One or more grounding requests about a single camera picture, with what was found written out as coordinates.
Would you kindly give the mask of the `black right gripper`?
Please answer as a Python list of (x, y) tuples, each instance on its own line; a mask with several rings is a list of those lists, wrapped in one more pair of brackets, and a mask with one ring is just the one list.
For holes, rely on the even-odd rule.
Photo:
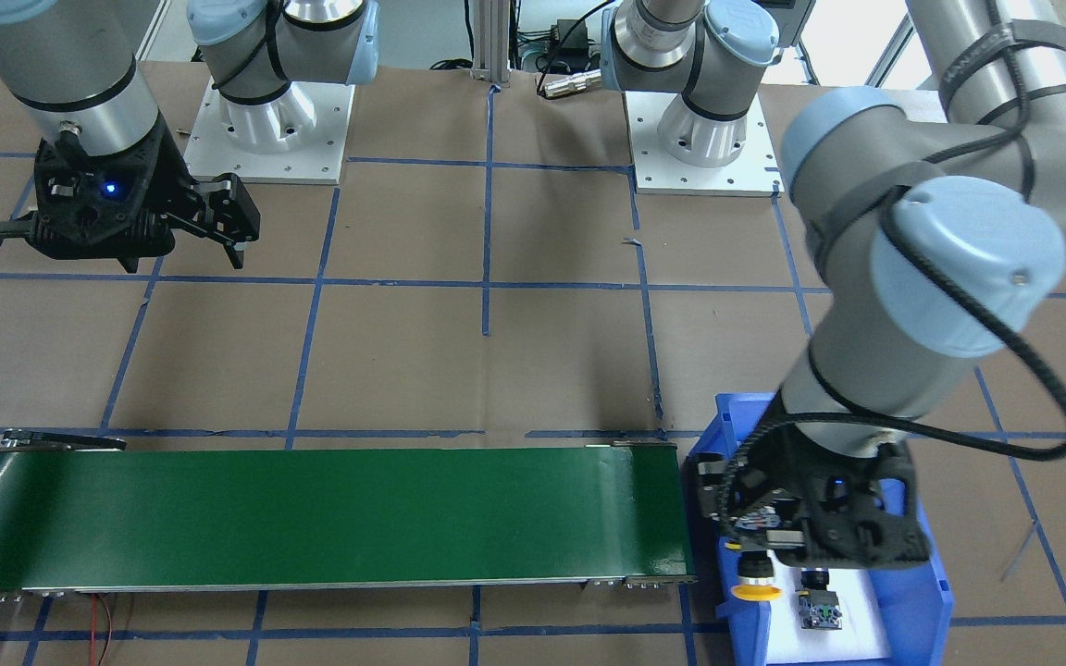
[[(135, 271), (174, 249), (173, 228), (223, 246), (232, 269), (261, 237), (261, 212), (236, 173), (194, 180), (167, 121), (118, 155), (72, 156), (72, 139), (35, 155), (32, 248), (52, 260), (116, 260)], [(201, 212), (201, 201), (204, 211)]]

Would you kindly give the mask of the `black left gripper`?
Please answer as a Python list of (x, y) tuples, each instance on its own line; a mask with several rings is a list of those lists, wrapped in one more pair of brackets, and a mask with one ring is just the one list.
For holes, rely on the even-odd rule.
[(893, 426), (879, 413), (788, 413), (781, 397), (729, 460), (692, 456), (702, 518), (744, 549), (773, 549), (786, 566), (921, 566), (932, 545), (918, 520), (907, 446), (883, 439), (871, 458), (822, 446), (802, 423)]

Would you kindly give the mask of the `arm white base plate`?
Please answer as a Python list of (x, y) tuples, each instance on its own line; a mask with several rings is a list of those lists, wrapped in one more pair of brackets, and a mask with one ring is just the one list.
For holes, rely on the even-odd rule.
[(262, 105), (207, 90), (183, 159), (196, 179), (235, 173), (245, 184), (337, 185), (355, 87), (296, 81)]
[(685, 135), (666, 141), (659, 128), (675, 94), (626, 92), (627, 139), (634, 157), (639, 192), (671, 195), (734, 195), (770, 197), (784, 192), (784, 177), (775, 161), (775, 149), (759, 98), (738, 126), (743, 140), (727, 141), (739, 147), (732, 163), (698, 166), (677, 159), (693, 147)]

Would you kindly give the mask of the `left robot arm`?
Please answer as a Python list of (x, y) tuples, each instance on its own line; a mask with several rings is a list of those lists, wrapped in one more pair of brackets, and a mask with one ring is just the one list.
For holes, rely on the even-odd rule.
[(1066, 26), (1046, 1), (910, 1), (944, 123), (883, 90), (830, 90), (781, 143), (784, 184), (834, 295), (762, 420), (716, 462), (707, 511), (740, 576), (928, 561), (906, 435), (1029, 461), (923, 424), (1010, 350), (1066, 418), (1066, 387), (1023, 340), (1066, 273)]

